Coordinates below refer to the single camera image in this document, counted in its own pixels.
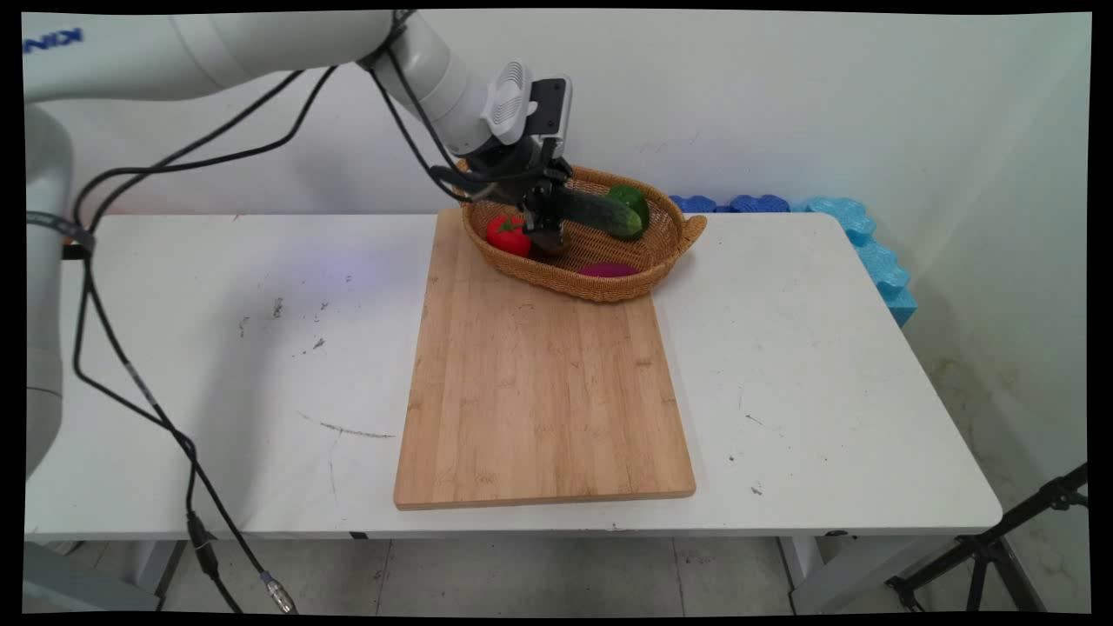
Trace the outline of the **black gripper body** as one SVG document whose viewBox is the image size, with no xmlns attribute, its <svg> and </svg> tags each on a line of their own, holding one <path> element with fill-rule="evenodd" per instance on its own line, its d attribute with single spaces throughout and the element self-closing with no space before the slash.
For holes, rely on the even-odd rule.
<svg viewBox="0 0 1113 626">
<path fill-rule="evenodd" d="M 528 193 L 544 193 L 546 163 L 567 162 L 556 154 L 561 149 L 562 143 L 551 137 L 542 140 L 525 137 L 513 145 L 490 139 L 467 155 L 467 173 L 480 179 L 470 186 L 469 200 L 520 206 Z M 568 211 L 574 205 L 572 190 L 549 198 L 554 211 Z"/>
</svg>

